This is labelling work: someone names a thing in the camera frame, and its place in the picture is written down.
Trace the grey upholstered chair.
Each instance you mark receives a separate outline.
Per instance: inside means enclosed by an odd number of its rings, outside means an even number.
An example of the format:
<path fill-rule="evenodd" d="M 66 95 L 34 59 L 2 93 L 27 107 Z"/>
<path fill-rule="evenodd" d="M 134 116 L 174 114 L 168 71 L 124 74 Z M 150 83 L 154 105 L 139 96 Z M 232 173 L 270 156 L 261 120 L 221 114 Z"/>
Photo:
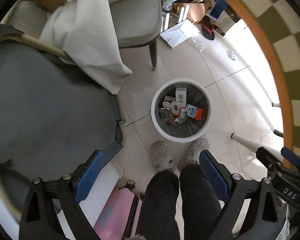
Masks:
<path fill-rule="evenodd" d="M 110 5 L 120 49 L 149 48 L 152 69 L 157 69 L 157 39 L 161 32 L 161 0 L 122 0 Z"/>

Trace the black trouser left leg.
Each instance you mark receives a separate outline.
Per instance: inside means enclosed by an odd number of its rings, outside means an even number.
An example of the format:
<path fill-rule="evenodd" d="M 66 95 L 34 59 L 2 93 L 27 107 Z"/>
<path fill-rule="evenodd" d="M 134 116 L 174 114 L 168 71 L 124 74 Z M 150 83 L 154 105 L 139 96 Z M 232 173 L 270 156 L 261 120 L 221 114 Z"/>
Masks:
<path fill-rule="evenodd" d="M 175 221 L 179 180 L 170 170 L 156 173 L 143 197 L 136 234 L 145 239 L 179 239 Z"/>

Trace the grey folding bed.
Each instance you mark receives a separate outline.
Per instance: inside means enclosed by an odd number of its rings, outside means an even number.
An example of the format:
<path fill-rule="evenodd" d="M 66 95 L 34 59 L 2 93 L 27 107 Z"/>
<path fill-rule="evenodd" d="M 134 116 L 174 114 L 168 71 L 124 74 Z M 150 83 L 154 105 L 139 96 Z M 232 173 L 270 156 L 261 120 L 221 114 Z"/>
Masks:
<path fill-rule="evenodd" d="M 111 161 L 122 149 L 117 97 L 21 35 L 0 24 L 0 187 L 15 215 L 34 178 L 56 180 L 95 150 Z"/>

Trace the black trouser right leg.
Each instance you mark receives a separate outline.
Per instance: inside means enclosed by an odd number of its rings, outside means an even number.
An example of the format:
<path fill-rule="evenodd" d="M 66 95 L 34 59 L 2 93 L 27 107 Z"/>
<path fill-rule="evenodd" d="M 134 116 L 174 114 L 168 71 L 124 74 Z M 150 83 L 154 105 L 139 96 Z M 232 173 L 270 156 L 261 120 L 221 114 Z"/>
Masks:
<path fill-rule="evenodd" d="M 221 212 L 221 205 L 198 164 L 183 167 L 180 177 L 185 239 L 203 239 Z"/>

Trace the pink cat pattern table mat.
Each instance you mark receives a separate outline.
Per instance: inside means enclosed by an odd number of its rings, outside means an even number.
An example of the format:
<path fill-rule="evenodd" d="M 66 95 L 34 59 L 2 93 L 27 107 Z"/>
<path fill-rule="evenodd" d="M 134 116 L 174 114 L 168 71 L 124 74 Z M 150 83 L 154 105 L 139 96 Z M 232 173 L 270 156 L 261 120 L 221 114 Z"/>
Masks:
<path fill-rule="evenodd" d="M 257 39 L 273 74 L 284 145 L 300 156 L 300 0 L 226 0 Z"/>

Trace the right grey fuzzy slipper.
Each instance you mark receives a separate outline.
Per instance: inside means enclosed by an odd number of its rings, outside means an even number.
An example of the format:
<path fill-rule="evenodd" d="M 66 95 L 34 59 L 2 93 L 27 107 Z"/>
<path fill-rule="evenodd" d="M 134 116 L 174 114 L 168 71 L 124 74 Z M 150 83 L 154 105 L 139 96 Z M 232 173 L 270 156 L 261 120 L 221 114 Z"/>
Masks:
<path fill-rule="evenodd" d="M 203 150 L 208 150 L 209 147 L 210 145 L 205 135 L 195 140 L 179 162 L 178 170 L 181 171 L 185 166 L 189 164 L 198 164 L 200 153 Z"/>

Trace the silver foil blister pack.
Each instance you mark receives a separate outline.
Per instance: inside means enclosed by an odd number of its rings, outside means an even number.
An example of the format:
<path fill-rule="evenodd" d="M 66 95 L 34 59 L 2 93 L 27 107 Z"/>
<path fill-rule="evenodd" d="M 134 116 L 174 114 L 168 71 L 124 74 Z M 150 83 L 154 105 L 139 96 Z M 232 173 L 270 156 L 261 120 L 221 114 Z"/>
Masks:
<path fill-rule="evenodd" d="M 159 114 L 162 120 L 164 120 L 166 123 L 172 123 L 175 120 L 172 110 L 170 108 L 160 108 Z"/>

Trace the white round trash bin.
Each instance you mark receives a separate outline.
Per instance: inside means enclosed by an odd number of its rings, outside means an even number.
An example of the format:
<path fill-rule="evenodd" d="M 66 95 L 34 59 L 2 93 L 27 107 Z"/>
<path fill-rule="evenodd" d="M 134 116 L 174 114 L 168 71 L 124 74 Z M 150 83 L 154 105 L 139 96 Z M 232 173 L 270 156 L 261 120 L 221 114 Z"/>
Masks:
<path fill-rule="evenodd" d="M 170 108 L 174 122 L 162 120 L 159 109 Z M 151 118 L 156 130 L 166 139 L 192 142 L 201 137 L 209 124 L 212 105 L 204 87 L 190 79 L 168 81 L 155 93 L 151 103 Z"/>

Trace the grey fuzzy slipper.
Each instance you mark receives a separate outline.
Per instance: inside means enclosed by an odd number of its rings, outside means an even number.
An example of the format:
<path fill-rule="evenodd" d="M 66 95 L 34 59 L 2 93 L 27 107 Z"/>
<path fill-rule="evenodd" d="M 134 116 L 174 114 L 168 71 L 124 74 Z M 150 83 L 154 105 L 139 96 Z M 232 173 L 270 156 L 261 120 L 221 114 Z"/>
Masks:
<path fill-rule="evenodd" d="M 195 140 L 179 162 L 178 170 L 181 171 L 185 166 L 189 164 L 198 164 L 200 153 L 203 150 L 208 150 L 209 147 L 210 145 L 205 135 Z"/>
<path fill-rule="evenodd" d="M 150 149 L 149 156 L 156 172 L 164 170 L 175 171 L 173 155 L 166 142 L 160 141 L 154 143 Z"/>

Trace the white envelope paper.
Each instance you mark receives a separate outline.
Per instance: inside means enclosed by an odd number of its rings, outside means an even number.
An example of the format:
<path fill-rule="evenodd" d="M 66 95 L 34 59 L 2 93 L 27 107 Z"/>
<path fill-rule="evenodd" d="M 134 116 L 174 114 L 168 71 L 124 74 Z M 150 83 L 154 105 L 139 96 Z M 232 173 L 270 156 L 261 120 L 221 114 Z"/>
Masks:
<path fill-rule="evenodd" d="M 178 23 L 160 34 L 160 37 L 171 47 L 175 48 L 189 38 L 196 36 L 199 29 L 189 20 Z"/>

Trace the white cloth sheet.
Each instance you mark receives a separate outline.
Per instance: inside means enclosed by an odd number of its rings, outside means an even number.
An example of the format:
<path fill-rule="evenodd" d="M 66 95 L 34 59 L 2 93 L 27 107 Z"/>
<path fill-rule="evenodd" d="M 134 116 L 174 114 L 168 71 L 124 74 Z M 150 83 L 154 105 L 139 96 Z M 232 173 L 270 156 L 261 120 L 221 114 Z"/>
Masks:
<path fill-rule="evenodd" d="M 66 0 L 49 16 L 39 39 L 66 52 L 111 94 L 132 74 L 121 60 L 108 0 Z"/>

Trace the black trouser leg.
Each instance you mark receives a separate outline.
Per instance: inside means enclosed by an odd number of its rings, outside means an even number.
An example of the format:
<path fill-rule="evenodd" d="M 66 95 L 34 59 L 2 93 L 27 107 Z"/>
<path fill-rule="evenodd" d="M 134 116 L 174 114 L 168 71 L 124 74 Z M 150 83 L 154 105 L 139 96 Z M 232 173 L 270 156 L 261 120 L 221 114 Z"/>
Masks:
<path fill-rule="evenodd" d="M 221 205 L 198 164 L 183 167 L 180 177 L 185 239 L 203 239 L 221 212 Z"/>
<path fill-rule="evenodd" d="M 170 170 L 156 173 L 143 197 L 136 234 L 145 239 L 179 239 L 175 221 L 179 180 Z"/>

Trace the left grey fuzzy slipper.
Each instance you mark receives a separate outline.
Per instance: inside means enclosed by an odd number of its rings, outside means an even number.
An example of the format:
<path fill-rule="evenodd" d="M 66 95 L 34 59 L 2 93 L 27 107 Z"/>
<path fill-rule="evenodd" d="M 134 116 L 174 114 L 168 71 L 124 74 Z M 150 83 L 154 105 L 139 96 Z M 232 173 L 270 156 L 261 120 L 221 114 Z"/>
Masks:
<path fill-rule="evenodd" d="M 156 172 L 164 170 L 175 171 L 173 155 L 166 142 L 160 141 L 154 143 L 150 149 L 149 156 Z"/>

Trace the white table leg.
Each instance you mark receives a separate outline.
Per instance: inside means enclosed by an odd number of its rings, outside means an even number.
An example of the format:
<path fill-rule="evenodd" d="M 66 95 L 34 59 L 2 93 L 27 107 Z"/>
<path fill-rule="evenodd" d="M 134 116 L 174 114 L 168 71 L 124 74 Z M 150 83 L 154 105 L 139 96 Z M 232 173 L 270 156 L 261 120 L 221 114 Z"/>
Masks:
<path fill-rule="evenodd" d="M 259 142 L 255 142 L 248 138 L 239 136 L 235 133 L 233 133 L 231 135 L 231 139 L 236 141 L 237 143 L 239 143 L 240 145 L 244 146 L 245 148 L 247 148 L 248 150 L 250 150 L 251 152 L 254 152 L 254 153 L 256 153 L 257 150 L 261 147 L 261 144 Z"/>

